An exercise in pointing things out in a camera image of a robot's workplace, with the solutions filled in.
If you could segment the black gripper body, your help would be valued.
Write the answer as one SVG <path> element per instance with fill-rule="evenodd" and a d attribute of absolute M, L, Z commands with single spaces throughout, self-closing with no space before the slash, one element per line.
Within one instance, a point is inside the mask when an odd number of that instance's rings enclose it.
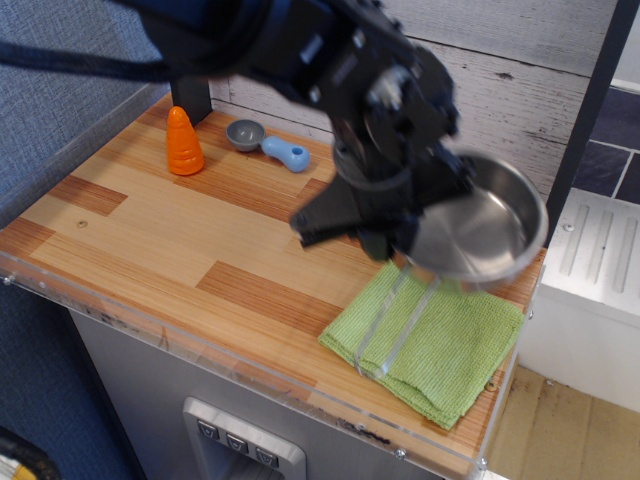
<path fill-rule="evenodd" d="M 441 145 L 426 150 L 396 175 L 379 182 L 335 175 L 329 186 L 296 211 L 290 226 L 305 247 L 343 235 L 380 234 L 389 246 L 426 207 L 473 189 L 475 161 Z"/>

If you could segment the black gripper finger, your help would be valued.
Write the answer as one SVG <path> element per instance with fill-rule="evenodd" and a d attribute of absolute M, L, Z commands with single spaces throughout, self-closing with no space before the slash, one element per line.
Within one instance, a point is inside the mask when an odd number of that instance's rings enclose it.
<path fill-rule="evenodd" d="M 395 236 L 388 231 L 359 230 L 357 237 L 361 248 L 374 261 L 387 261 L 395 251 Z"/>

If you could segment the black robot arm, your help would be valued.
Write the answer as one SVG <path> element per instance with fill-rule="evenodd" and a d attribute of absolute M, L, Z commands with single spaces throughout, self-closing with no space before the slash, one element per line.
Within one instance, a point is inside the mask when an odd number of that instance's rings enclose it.
<path fill-rule="evenodd" d="M 428 204 L 470 188 L 454 83 L 376 1 L 136 1 L 177 77 L 242 76 L 323 112 L 336 174 L 291 218 L 305 246 L 358 238 L 377 261 L 408 246 Z"/>

